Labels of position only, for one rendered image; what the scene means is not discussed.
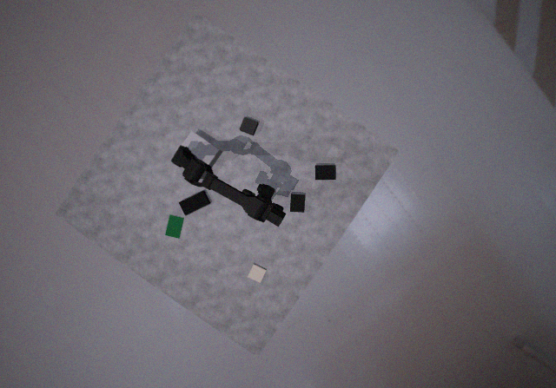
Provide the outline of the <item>green rectangular block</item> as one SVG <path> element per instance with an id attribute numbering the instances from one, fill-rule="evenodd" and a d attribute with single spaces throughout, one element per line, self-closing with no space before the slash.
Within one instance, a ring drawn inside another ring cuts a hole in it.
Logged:
<path id="1" fill-rule="evenodd" d="M 169 223 L 165 235 L 179 239 L 182 230 L 183 220 L 184 220 L 183 218 L 170 215 Z"/>

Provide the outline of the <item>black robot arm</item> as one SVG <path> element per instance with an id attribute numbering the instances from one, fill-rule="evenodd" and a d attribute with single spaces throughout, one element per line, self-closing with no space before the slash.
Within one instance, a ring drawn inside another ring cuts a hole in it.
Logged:
<path id="1" fill-rule="evenodd" d="M 269 185 L 260 184 L 258 186 L 258 197 L 253 194 L 244 194 L 224 181 L 217 179 L 218 177 L 213 174 L 210 165 L 198 159 L 196 155 L 191 153 L 188 147 L 182 145 L 176 150 L 171 161 L 176 166 L 184 168 L 182 175 L 190 184 L 198 187 L 205 187 L 208 190 L 212 189 L 218 194 L 242 206 L 248 216 L 255 220 L 261 222 L 268 220 L 276 226 L 280 226 L 286 215 L 280 209 L 274 207 L 275 204 L 272 203 L 271 197 L 275 189 Z M 199 182 L 204 171 L 207 174 L 202 182 Z"/>

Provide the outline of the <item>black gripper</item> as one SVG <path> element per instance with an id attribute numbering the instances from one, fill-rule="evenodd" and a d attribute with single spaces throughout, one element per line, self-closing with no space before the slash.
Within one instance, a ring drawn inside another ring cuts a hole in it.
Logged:
<path id="1" fill-rule="evenodd" d="M 244 194 L 253 194 L 253 195 L 255 195 L 253 192 L 251 192 L 251 191 L 249 191 L 249 190 L 247 190 L 247 189 L 243 189 L 242 192 L 243 192 Z M 273 204 L 275 204 L 275 203 L 273 203 Z M 275 204 L 274 207 L 280 209 L 281 211 L 283 211 L 283 209 L 284 209 L 282 206 L 280 206 L 280 205 L 278 205 L 278 204 Z"/>

